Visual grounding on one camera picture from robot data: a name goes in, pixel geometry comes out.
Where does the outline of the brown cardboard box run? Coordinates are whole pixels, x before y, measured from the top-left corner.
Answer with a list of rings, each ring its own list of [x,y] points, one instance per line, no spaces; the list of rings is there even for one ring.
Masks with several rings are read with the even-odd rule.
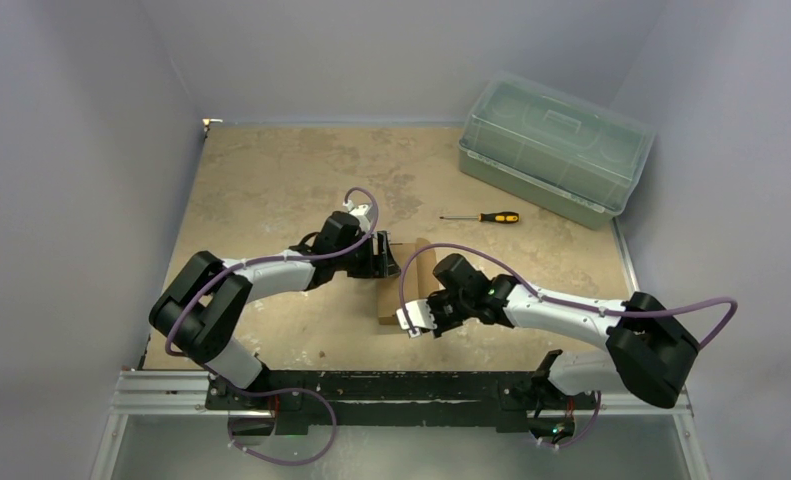
[[[393,277],[378,279],[376,283],[377,322],[381,326],[397,326],[396,310],[400,307],[399,285],[403,283],[406,302],[426,298],[440,289],[433,275],[437,264],[434,250],[426,250],[404,269],[407,260],[421,247],[430,244],[425,238],[412,242],[390,242],[390,252],[402,273]]]

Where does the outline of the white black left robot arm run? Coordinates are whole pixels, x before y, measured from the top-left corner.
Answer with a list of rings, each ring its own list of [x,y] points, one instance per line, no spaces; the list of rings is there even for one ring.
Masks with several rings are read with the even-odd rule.
[[[283,252],[251,260],[194,254],[148,315],[149,324],[178,354],[230,385],[243,408],[263,405],[272,390],[270,369],[234,337],[247,304],[290,292],[314,290],[338,272],[357,279],[400,274],[385,231],[373,232],[365,214],[333,212],[316,232]]]

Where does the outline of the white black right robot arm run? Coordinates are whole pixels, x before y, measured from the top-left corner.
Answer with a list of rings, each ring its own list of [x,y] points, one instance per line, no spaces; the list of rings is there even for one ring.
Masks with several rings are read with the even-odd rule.
[[[555,407],[589,391],[626,391],[672,408],[700,351],[699,342],[652,296],[596,300],[542,289],[509,274],[488,278],[462,255],[440,261],[442,288],[408,303],[410,331],[440,337],[470,319],[484,325],[542,330],[593,346],[585,354],[546,356],[532,381],[535,399]]]

